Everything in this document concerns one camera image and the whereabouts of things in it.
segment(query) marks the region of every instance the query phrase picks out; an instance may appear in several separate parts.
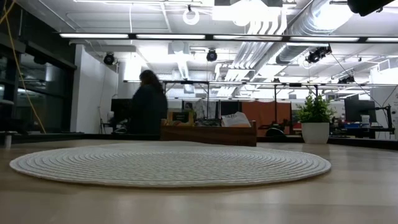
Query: computer monitor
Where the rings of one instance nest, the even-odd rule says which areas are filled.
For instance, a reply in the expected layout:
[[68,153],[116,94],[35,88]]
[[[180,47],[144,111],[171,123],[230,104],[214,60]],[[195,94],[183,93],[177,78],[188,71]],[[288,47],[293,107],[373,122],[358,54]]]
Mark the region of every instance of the computer monitor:
[[361,115],[370,115],[370,122],[377,122],[374,101],[345,99],[344,104],[346,108],[346,121],[361,122]]
[[113,99],[111,111],[114,112],[115,121],[121,122],[130,116],[132,99]]

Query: potted plant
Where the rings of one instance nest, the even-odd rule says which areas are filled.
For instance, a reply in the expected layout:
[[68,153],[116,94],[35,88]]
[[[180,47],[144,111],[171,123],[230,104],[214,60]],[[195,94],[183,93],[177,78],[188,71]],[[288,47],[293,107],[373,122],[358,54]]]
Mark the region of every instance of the potted plant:
[[309,95],[304,106],[298,105],[298,119],[302,124],[302,134],[307,144],[326,144],[329,139],[330,117],[335,113],[329,109],[329,100],[322,96]]

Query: long hair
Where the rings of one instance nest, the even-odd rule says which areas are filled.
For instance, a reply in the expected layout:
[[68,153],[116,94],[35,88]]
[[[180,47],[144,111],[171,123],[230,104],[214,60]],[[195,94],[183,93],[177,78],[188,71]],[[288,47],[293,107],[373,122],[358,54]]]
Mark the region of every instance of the long hair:
[[152,85],[157,91],[163,93],[162,84],[155,73],[151,70],[145,70],[139,75],[142,85]]

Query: security camera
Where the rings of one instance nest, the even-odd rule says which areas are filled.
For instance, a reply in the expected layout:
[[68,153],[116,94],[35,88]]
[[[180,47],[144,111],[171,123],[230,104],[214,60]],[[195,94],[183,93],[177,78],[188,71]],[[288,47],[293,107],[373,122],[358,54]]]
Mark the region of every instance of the security camera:
[[106,53],[106,56],[104,58],[105,65],[114,65],[116,64],[116,62],[118,61],[115,59],[113,52]]
[[215,49],[210,49],[209,52],[207,53],[206,57],[208,62],[214,62],[217,60],[217,53]]

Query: green leaves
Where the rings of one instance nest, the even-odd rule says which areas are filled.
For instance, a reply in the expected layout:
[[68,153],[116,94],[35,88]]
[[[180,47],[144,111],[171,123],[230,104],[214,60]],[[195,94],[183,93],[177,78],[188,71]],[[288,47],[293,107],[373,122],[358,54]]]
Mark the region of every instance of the green leaves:
[[304,106],[298,105],[298,118],[301,123],[329,123],[334,115],[333,109],[328,109],[329,100],[323,100],[322,96],[306,97]]

